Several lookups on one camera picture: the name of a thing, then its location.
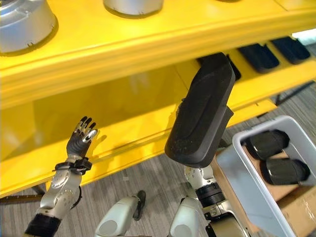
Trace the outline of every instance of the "yellow shelving unit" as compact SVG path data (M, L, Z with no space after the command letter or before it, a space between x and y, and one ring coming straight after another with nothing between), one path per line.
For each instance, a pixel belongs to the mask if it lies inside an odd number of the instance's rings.
M229 126L276 108L269 96L316 76L314 58L289 65L278 55L279 68L261 75L237 51L228 53L242 74L228 101L235 113ZM0 197L49 180L65 160L69 125L83 115L100 130L83 184L161 154L198 69L196 60L185 61L2 110Z
M101 0L48 3L54 38L0 57L2 109L316 26L313 0L165 0L158 14L133 20Z
M159 14L133 20L101 0L48 3L56 35L27 54L0 57L0 197L50 180L66 158L69 126L83 115L100 132L82 184L161 154L199 69L192 58L316 26L313 0L165 0ZM238 51L226 52L242 74L228 126L276 108L269 96L315 78L314 58L290 65L269 47L281 64L264 75Z

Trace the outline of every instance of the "plastic container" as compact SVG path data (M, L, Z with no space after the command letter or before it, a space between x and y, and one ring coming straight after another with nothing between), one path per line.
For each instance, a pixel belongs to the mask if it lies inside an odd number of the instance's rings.
M278 237L294 237L290 225L241 146L247 137L274 129L284 131L289 136L289 146L284 149L288 156L309 166L311 174L302 185L316 185L316 147L289 116L279 116L237 133L233 137L233 144L217 157L217 162L253 224Z

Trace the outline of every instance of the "silver cylindrical object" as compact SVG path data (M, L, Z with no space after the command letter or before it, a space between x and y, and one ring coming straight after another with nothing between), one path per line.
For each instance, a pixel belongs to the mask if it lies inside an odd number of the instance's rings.
M145 17L162 9L163 0L103 0L105 7L126 17Z
M46 0L0 0L0 18L1 54L38 44L57 25Z

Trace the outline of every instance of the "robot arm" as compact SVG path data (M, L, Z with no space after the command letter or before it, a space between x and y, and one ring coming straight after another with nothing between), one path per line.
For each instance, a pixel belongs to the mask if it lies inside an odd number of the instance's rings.
M24 236L52 237L62 219L81 198L81 176L91 169L85 157L91 140L97 134L92 118L83 117L67 143L68 158L55 166L49 190L40 201L40 208L29 223Z

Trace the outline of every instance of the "black rubber pad on shelf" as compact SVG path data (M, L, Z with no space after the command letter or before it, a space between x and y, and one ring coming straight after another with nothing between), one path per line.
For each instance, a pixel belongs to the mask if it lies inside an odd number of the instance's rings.
M271 42L291 64L300 64L311 56L301 42L289 36Z
M256 43L238 48L238 50L259 73L268 73L280 64L267 45L261 46Z

